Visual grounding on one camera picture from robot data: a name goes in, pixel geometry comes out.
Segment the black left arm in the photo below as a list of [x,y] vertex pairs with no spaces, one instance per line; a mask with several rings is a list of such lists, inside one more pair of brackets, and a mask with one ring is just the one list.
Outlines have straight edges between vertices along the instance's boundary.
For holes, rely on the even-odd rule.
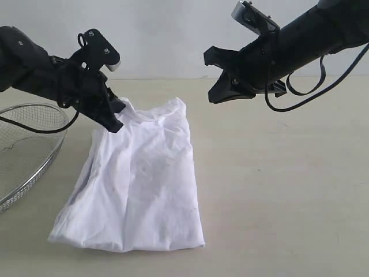
[[107,86],[103,66],[115,71],[121,56],[97,29],[79,33],[80,48],[69,58],[50,55],[16,27],[1,27],[1,91],[14,88],[72,107],[111,133],[123,123],[115,116],[125,107]]

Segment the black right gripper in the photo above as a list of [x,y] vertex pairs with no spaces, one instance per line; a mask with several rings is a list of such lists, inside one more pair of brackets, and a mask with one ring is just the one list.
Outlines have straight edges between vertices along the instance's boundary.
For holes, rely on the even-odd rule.
[[224,103],[239,99],[253,99],[263,94],[265,87],[276,97],[287,93],[281,81],[282,70],[275,77],[267,77],[272,66],[277,65],[280,46],[288,41],[283,31],[259,36],[255,41],[239,51],[215,46],[204,52],[206,66],[216,66],[223,70],[219,79],[208,92],[210,103]]

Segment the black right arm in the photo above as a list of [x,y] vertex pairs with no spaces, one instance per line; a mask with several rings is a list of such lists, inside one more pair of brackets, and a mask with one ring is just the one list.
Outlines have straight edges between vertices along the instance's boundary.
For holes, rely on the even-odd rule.
[[222,69],[208,92],[213,104],[287,93],[282,78],[327,54],[368,43],[368,1],[319,1],[284,27],[252,3],[238,1],[232,18],[257,34],[239,51],[212,46],[206,66]]

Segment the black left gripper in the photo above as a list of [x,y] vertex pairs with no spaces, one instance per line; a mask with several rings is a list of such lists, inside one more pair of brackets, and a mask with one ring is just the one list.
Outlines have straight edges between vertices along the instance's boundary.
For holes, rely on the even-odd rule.
[[57,66],[57,104],[63,108],[73,107],[110,133],[117,133],[123,123],[117,120],[115,114],[126,105],[107,86],[106,81],[107,77],[101,71],[64,60]]

